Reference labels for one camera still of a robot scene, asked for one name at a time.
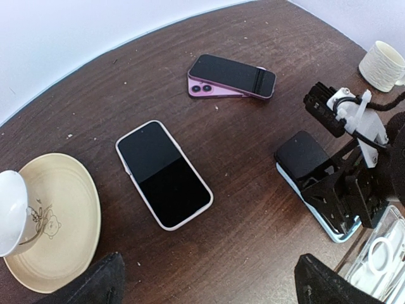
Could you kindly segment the light blue phone case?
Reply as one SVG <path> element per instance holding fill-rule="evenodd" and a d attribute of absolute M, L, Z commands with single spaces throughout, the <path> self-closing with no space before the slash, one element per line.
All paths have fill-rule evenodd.
<path fill-rule="evenodd" d="M 305 200 L 302 197 L 301 192 L 298 189 L 298 187 L 294 184 L 292 179 L 287 175 L 287 173 L 279 165 L 278 162 L 276 162 L 276 168 L 277 168 L 279 174 L 287 181 L 287 183 L 290 185 L 290 187 L 296 192 L 298 197 L 300 197 L 302 202 L 307 206 L 308 210 L 313 214 L 315 219 L 319 222 L 319 224 L 322 226 L 322 228 L 325 230 L 325 232 L 328 234 L 328 236 L 330 237 L 330 239 L 333 242 L 335 242 L 335 243 L 345 243 L 349 238 L 352 237 L 352 235 L 361 226 L 360 218 L 358 216 L 356 216 L 354 218 L 355 219 L 354 225 L 349 229 L 349 232 L 347 232 L 345 234 L 341 234 L 336 229 L 331 228 L 329 226 L 329 224 L 327 223 L 327 221 L 321 216 L 321 214 L 318 213 L 318 211 L 313 206 L 311 206 L 310 204 L 305 202 Z"/>

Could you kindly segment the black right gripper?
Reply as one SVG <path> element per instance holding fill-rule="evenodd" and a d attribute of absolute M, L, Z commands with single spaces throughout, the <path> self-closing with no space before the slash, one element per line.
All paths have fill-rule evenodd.
<path fill-rule="evenodd" d="M 364 227 L 375 228 L 389 201 L 404 203 L 404 113 L 395 114 L 383 134 L 354 130 L 350 135 L 361 157 L 344 177 L 349 206 Z M 328 158 L 299 178 L 305 201 L 329 222 L 345 222 L 346 208 L 340 201 L 342 171 Z"/>

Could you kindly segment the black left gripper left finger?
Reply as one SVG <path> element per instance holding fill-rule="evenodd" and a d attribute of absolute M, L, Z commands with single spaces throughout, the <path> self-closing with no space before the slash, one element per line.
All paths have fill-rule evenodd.
<path fill-rule="evenodd" d="M 114 252 L 37 303 L 121 303 L 124 289 L 125 264 L 122 255 Z"/>

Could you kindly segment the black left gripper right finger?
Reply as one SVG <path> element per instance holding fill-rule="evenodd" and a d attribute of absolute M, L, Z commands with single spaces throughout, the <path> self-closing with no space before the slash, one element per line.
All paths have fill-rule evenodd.
<path fill-rule="evenodd" d="M 378 285 L 365 267 L 347 281 L 310 253 L 299 257 L 294 269 L 298 303 L 386 303 L 387 285 Z"/>

